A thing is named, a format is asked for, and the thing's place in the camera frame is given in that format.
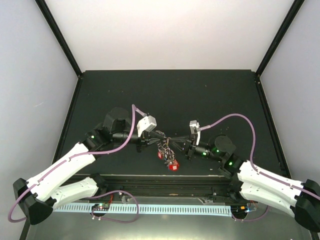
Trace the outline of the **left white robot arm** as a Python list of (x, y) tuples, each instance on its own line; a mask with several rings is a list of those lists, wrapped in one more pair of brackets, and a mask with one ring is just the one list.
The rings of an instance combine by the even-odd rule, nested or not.
[(135, 105), (131, 108), (131, 114), (123, 108), (113, 108), (103, 122), (49, 168), (13, 183), (14, 205), (23, 211), (25, 220), (37, 225), (64, 205), (82, 199), (101, 200), (107, 195), (108, 184), (98, 173), (71, 184), (65, 182), (99, 157), (116, 153), (129, 143), (140, 148), (156, 141), (150, 136), (157, 126), (156, 119)]

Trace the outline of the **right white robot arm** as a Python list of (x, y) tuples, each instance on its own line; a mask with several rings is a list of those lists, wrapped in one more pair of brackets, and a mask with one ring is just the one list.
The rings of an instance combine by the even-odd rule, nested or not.
[(187, 159), (202, 156), (219, 162), (218, 170), (231, 180), (228, 198), (234, 202), (248, 200), (280, 210), (309, 231), (320, 231), (320, 185), (310, 179), (305, 182), (280, 176), (240, 158), (236, 146), (226, 135), (209, 143), (170, 138), (170, 144), (185, 153)]

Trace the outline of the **keyring with coloured keys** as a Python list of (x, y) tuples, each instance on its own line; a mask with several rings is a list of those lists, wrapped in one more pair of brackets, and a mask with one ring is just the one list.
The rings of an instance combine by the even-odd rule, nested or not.
[(164, 132), (156, 130), (155, 133), (161, 137), (157, 145), (157, 156), (159, 159), (164, 161), (170, 171), (177, 171), (180, 167), (176, 159), (175, 152), (169, 147), (171, 138), (167, 137)]

